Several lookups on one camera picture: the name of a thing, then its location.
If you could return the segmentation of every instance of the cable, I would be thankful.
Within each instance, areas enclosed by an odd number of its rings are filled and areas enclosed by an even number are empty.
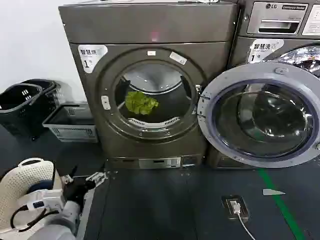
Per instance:
[[[241,213],[241,205],[240,205],[240,203],[238,203],[237,201],[230,201],[230,204],[232,205],[233,213],[237,214],[237,216],[238,216],[238,218],[240,220],[240,223],[241,223],[242,227],[244,228],[244,230],[249,234],[249,236],[252,238],[252,240],[256,240],[254,238],[254,236],[251,234],[251,232],[249,232],[249,230],[245,226],[244,222],[242,221],[242,218],[240,216],[240,213]]]
[[[15,229],[16,226],[14,224],[14,219],[15,219],[15,216],[17,215],[17,213],[21,212],[21,211],[27,211],[28,210],[28,207],[27,205],[23,205],[22,207],[20,207],[19,209],[17,209],[11,216],[10,218],[10,225],[11,225],[11,228],[12,229]],[[58,211],[52,211],[52,212],[48,212],[46,213],[46,209],[44,209],[34,220],[32,220],[31,222],[29,222],[27,225],[28,227],[24,228],[24,229],[20,229],[18,230],[19,233],[23,233],[23,232],[26,232],[28,231],[29,229],[31,229],[34,225],[36,225],[38,222],[40,222],[43,218],[49,216],[49,215],[52,215],[52,214],[58,214],[59,212]]]
[[[14,224],[14,218],[17,215],[17,213],[21,212],[21,211],[26,211],[28,210],[27,205],[23,205],[22,207],[18,208],[17,210],[14,211],[14,213],[12,214],[11,218],[10,218],[10,225],[12,229],[15,229],[15,224]]]
[[[249,232],[249,230],[247,229],[247,227],[245,226],[244,222],[242,221],[241,217],[240,217],[240,213],[237,214],[238,215],[238,218],[240,220],[240,223],[242,225],[242,227],[244,228],[244,230],[249,234],[249,236],[252,238],[252,240],[256,240],[254,238],[254,236],[251,234],[251,232]]]
[[[19,230],[19,233],[23,233],[23,232],[26,232],[28,231],[29,229],[31,229],[34,225],[36,225],[38,222],[40,222],[42,219],[44,219],[45,217],[49,216],[49,215],[52,215],[52,214],[58,214],[59,212],[58,211],[51,211],[51,212],[48,212],[46,214],[42,214],[40,216],[38,216],[36,218],[36,220],[30,222],[28,225],[28,227],[26,227],[25,229],[20,229]]]

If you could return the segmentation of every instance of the black laundry basket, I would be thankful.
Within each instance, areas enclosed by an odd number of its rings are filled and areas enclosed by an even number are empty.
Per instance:
[[[13,136],[35,140],[46,129],[44,119],[57,107],[58,84],[30,79],[0,94],[0,124]]]

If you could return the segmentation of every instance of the green line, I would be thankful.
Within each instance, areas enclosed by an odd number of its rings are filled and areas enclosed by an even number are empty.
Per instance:
[[[260,168],[258,170],[258,172],[259,172],[260,176],[262,177],[267,188],[273,189],[273,190],[277,189],[276,186],[273,184],[270,176],[266,172],[266,170],[264,170],[263,168]],[[305,236],[304,236],[303,231],[299,228],[294,217],[289,212],[289,209],[285,205],[284,201],[281,199],[281,196],[280,195],[273,195],[273,199],[274,199],[276,205],[278,206],[278,208],[280,209],[286,223],[289,225],[289,228],[291,229],[293,235],[295,236],[295,239],[296,240],[304,240]]]

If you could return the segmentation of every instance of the white sticker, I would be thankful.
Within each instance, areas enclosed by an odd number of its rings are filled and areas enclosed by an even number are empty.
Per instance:
[[[83,70],[91,74],[99,60],[108,52],[108,48],[105,45],[79,45],[78,52]]]
[[[169,58],[175,60],[176,62],[185,65],[187,62],[187,59],[184,58],[183,56],[180,56],[179,54],[175,53],[174,51],[171,52]]]
[[[148,56],[155,56],[156,55],[156,51],[147,51],[147,55]]]
[[[320,36],[320,5],[313,5],[302,35]]]
[[[283,39],[257,38],[250,47],[248,63],[259,63],[284,45]]]

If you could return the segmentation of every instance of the gray floor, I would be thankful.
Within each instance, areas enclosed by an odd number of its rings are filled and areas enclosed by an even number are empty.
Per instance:
[[[56,163],[60,175],[77,165],[77,176],[91,175],[105,162],[99,144],[62,143],[46,132],[35,142],[20,142],[0,126],[1,171],[29,157]],[[267,170],[305,239],[320,239],[320,163]],[[253,170],[205,167],[123,170],[97,191],[86,233],[88,240],[250,239],[238,221],[226,218],[224,195],[243,196],[246,223],[257,240],[295,239],[275,201],[263,196],[263,179]]]

